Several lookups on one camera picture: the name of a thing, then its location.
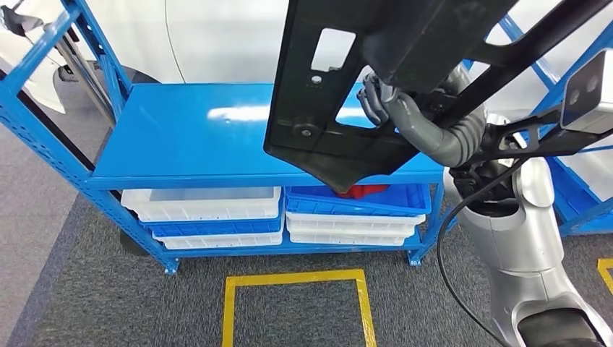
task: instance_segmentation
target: blue shelf board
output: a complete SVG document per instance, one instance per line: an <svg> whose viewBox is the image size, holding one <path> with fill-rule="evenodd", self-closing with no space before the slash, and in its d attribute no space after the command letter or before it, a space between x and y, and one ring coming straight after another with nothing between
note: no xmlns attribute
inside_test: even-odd
<svg viewBox="0 0 613 347"><path fill-rule="evenodd" d="M355 98L344 124L372 127ZM271 83L134 85L96 170L98 189L308 186L320 181L262 149ZM442 167L417 155L391 176L368 184L436 183Z"/></svg>
<svg viewBox="0 0 613 347"><path fill-rule="evenodd" d="M314 254L314 253L349 253L349 252L388 252L411 251L422 248L419 232L408 237L402 246L361 246L355 244L295 244L290 241L287 230L283 232L283 241L277 246L234 247L167 250L168 257L228 257L246 255L281 255L281 254Z"/></svg>

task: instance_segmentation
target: black cable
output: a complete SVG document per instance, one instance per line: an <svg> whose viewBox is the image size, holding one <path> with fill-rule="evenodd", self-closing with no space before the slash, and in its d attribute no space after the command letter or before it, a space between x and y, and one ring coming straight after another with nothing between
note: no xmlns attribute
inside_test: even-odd
<svg viewBox="0 0 613 347"><path fill-rule="evenodd" d="M500 345L504 346L504 347L512 347L509 343L507 343L507 341L501 339L501 337L498 336L498 334L496 334L490 327L488 327L487 325L485 325L485 323L483 323L477 316L476 314L466 305L466 303L462 300L462 298L459 297L458 293L455 292L455 289L453 288L453 285L451 284L451 282L449 281L449 278L447 277L447 271L445 269L445 264L443 262L443 258L442 258L442 240L445 237L445 231L447 230L447 227L449 226L449 223L451 223L451 220L466 206L470 205L471 202L475 201L479 196L481 196L483 193L489 191L490 189L492 189L494 186L496 186L497 184L499 184L503 179L506 179L507 177L511 176L515 171L517 171L528 159L524 158L524 159L520 159L518 161L516 161L513 165L511 165L511 167L509 167L505 172L501 173L500 176L498 176L497 178L495 178L494 180L492 180L491 182L489 182L488 184L486 184L483 188L481 188L480 190L474 192L472 195L466 197L464 200L462 200L458 206L455 206L455 208L453 210L451 210L451 212L447 215L447 217L443 220L443 222L441 223L441 227L439 229L439 234L438 234L438 240L437 240L437 259L438 259L438 263L439 263L439 269L441 272L441 276L443 281L445 282L445 285L447 286L447 289L449 290L449 292L451 293L451 296L453 296L454 300L458 303L458 305L464 310L464 312L466 312L466 314L475 321L475 323L477 323L477 325L479 327L481 327L481 329L485 330L486 333L488 333L490 336L492 336L496 341L498 341L498 343L500 343Z"/></svg>

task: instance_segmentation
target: white car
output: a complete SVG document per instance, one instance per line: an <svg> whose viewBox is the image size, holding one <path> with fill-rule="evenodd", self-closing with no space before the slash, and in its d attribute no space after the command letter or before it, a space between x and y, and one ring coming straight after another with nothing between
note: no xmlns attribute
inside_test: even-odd
<svg viewBox="0 0 613 347"><path fill-rule="evenodd" d="M527 31L558 2L521 0L511 15ZM45 23L53 22L64 10L59 0L0 3L8 7L20 3L18 14ZM121 64L159 82L274 80L288 0L89 0L88 4ZM549 52L546 58L553 70L563 74L611 18L613 7L609 6ZM13 67L42 33L42 27L37 27L23 38L0 28L0 58ZM488 42L506 44L509 40L496 26ZM94 59L83 39L77 46L86 59ZM323 51L324 60L338 59L334 47ZM39 103L60 112L64 108L53 86L53 74L65 64L52 50L25 84ZM476 76L485 69L484 64L476 64L471 72ZM513 97L526 95L525 90L533 91L530 98ZM536 75L527 71L490 99L488 107L493 111L525 112L545 93Z"/></svg>

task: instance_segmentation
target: metal rack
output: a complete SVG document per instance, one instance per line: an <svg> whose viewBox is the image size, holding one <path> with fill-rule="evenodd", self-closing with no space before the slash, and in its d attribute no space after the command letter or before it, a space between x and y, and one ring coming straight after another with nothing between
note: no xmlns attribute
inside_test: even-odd
<svg viewBox="0 0 613 347"><path fill-rule="evenodd" d="M120 189L321 183L262 149L272 84L133 85L85 1L63 3L66 12L46 28L10 74L2 75L0 121L159 261L167 273L177 271L182 257L260 254L403 250L411 265L420 264L436 240L438 215L430 218L423 235L416 233L401 247L293 244L286 231L278 246L167 250L139 224L134 213L121 206ZM78 51L65 35L73 23L102 67L108 97L87 65L79 63ZM73 55L67 59L72 61L71 69L78 70L77 76L111 124L116 122L96 166L21 91L54 46ZM357 112L355 118L367 121L357 100L347 100L345 107L349 113ZM432 210L440 211L441 181L442 167L419 155L392 176L372 177L363 183L436 184Z"/></svg>
<svg viewBox="0 0 613 347"><path fill-rule="evenodd" d="M515 21L506 15L500 26L511 41L523 35ZM562 75L558 77L549 67L545 59L539 59L532 70L547 87L548 93L535 107L532 113L541 112L551 106L562 102L566 82L580 67L604 48L613 48L613 21L611 21L577 61ZM541 129L545 134L551 127ZM595 147L585 151L611 150L613 146ZM589 185L577 176L557 157L546 159L552 170L555 190L554 209L562 224L560 234L586 235L610 233L613 225L613 197L606 201L600 200L589 188Z"/></svg>

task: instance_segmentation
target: floor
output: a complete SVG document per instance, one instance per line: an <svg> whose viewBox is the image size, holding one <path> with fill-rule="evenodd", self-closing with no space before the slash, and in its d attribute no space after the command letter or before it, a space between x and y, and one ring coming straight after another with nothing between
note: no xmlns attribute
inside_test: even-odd
<svg viewBox="0 0 613 347"><path fill-rule="evenodd" d="M67 113L43 110L93 160L108 125L85 92L57 81ZM77 191L0 127L0 346L10 333L71 210Z"/></svg>
<svg viewBox="0 0 613 347"><path fill-rule="evenodd" d="M496 345L453 301L432 253L421 267L404 252L187 259L167 276L154 260L125 254L117 233L77 197L8 347L221 346L224 331L240 347L365 346L349 280L238 287L234 322L223 323L228 276L350 269L364 271L377 346ZM569 277L612 324L596 262L612 256L613 236L569 238L565 251ZM465 231L450 232L445 254L451 281L486 319L489 284Z"/></svg>

